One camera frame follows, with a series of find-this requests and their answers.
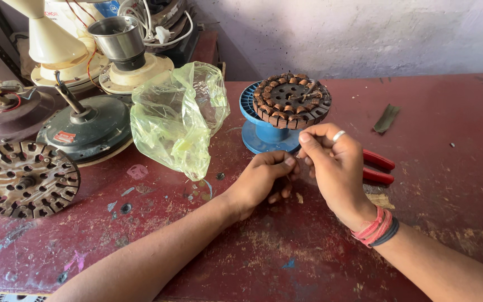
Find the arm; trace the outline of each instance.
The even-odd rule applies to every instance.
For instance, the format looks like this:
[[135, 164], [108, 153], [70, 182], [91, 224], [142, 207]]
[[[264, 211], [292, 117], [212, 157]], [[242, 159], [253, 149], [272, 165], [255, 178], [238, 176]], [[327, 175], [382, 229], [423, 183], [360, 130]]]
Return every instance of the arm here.
[[[329, 208], [351, 230], [377, 216], [362, 189], [363, 152], [358, 141], [333, 124], [301, 132], [299, 157], [310, 166]], [[483, 264], [401, 223], [387, 242], [374, 247], [433, 301], [483, 301]]]
[[289, 178], [298, 174], [296, 160], [286, 152], [255, 156], [225, 193], [93, 264], [48, 301], [152, 301], [224, 229], [249, 217], [262, 200], [273, 203], [288, 197]]

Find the pliers handle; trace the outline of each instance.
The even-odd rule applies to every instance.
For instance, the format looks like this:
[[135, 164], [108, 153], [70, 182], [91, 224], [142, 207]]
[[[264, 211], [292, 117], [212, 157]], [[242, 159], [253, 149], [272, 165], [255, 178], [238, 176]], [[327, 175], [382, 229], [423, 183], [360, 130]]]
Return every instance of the pliers handle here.
[[[395, 164], [390, 159], [387, 159], [377, 153], [363, 149], [363, 158], [368, 162], [372, 162], [384, 169], [392, 170], [395, 168]], [[363, 178], [371, 181], [381, 182], [384, 184], [391, 184], [394, 182], [394, 176], [378, 171], [370, 170], [363, 167]]]

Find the worn table surface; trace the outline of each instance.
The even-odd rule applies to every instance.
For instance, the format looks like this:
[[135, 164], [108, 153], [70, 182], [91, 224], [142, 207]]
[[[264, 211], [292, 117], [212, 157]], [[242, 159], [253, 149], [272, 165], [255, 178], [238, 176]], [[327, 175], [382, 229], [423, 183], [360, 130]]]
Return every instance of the worn table surface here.
[[[392, 185], [365, 185], [366, 193], [388, 197], [384, 203], [395, 207], [401, 221], [483, 263], [483, 74], [322, 82], [333, 96], [326, 120], [397, 164]], [[131, 146], [81, 169], [82, 187], [72, 207], [29, 221], [0, 216], [0, 292], [51, 293], [58, 280], [228, 188], [253, 157], [241, 141], [245, 120], [238, 106], [249, 84], [226, 84], [232, 113], [211, 139], [205, 181], [188, 181]], [[402, 109], [379, 135], [371, 128], [388, 103]], [[137, 164], [148, 170], [140, 180], [127, 173]], [[122, 214], [127, 202], [132, 208]], [[288, 201], [262, 204], [219, 235], [158, 299], [428, 300], [377, 252], [348, 235], [314, 182], [304, 180], [295, 183]]]

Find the transparent plastic bag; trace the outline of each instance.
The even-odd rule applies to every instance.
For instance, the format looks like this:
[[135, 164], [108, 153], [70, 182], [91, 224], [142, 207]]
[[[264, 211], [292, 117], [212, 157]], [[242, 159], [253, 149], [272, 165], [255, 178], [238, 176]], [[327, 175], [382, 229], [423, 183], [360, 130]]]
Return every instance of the transparent plastic bag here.
[[210, 164], [210, 138], [230, 114], [221, 71], [192, 62], [134, 89], [131, 134], [138, 150], [192, 181]]

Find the black wristband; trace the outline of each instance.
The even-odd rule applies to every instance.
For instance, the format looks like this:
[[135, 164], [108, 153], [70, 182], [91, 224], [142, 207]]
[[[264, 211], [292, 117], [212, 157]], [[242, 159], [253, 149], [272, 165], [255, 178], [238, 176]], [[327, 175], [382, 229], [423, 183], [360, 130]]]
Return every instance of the black wristband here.
[[392, 224], [389, 227], [389, 229], [385, 232], [385, 234], [383, 234], [383, 236], [381, 236], [378, 240], [374, 241], [374, 243], [372, 243], [370, 246], [375, 247], [387, 242], [387, 240], [389, 240], [396, 234], [399, 227], [400, 227], [400, 222], [398, 221], [398, 219], [396, 219], [396, 217], [393, 217]]

